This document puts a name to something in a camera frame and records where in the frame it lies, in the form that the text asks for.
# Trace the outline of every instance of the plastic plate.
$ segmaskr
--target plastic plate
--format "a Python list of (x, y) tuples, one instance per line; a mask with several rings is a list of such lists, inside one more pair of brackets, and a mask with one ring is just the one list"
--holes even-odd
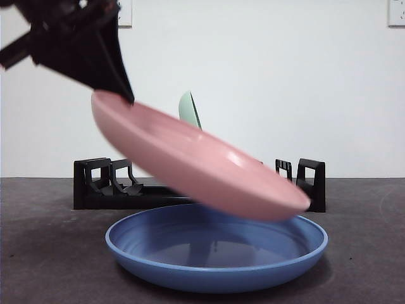
[(328, 236), (304, 217), (258, 222), (193, 204), (126, 217), (108, 229), (106, 242), (119, 264), (148, 282), (241, 293), (302, 275), (319, 260)]
[(257, 220), (305, 211), (305, 193), (256, 159), (187, 122), (95, 91), (92, 110), (110, 143), (167, 186), (213, 208)]

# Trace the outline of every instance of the blue plate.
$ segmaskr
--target blue plate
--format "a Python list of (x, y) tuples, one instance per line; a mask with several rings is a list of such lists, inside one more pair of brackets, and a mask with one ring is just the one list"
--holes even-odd
[(257, 222), (192, 204), (126, 217), (108, 229), (106, 242), (119, 264), (148, 282), (241, 293), (302, 275), (319, 260), (328, 236), (304, 217)]

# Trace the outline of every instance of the electrical socket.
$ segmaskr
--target electrical socket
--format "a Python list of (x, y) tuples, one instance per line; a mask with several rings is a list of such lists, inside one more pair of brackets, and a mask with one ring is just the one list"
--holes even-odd
[(118, 26), (132, 27), (132, 0), (118, 0), (120, 11), (118, 12)]
[(405, 0), (389, 0), (388, 26), (405, 27)]

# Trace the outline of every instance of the pink dish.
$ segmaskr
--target pink dish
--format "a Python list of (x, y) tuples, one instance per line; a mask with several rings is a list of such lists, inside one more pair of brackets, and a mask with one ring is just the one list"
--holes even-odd
[(189, 123), (106, 91), (93, 93), (92, 111), (116, 149), (201, 203), (256, 220), (283, 220), (309, 207), (293, 183)]

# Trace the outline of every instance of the black plastic holder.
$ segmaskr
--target black plastic holder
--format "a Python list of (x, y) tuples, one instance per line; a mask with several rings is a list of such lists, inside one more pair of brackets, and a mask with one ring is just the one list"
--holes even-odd
[(289, 161), (276, 160), (276, 172), (280, 174), (280, 169), (287, 171), (287, 178), (292, 182), (292, 165)]
[[(131, 185), (116, 179), (116, 171), (127, 168)], [(111, 161), (93, 158), (74, 162), (73, 209), (152, 209), (194, 203), (166, 186), (145, 186), (132, 173), (129, 160)], [(93, 179), (92, 170), (100, 169), (100, 178)]]
[[(280, 169), (287, 171), (287, 178), (292, 181), (292, 166), (291, 163), (284, 160), (276, 160), (276, 171), (280, 173)], [(305, 168), (310, 168), (315, 171), (313, 184), (306, 179)], [(307, 160), (301, 158), (298, 163), (297, 181), (296, 184), (300, 187), (311, 199), (311, 205), (307, 211), (310, 212), (326, 212), (326, 179), (325, 179), (325, 163), (323, 161)]]

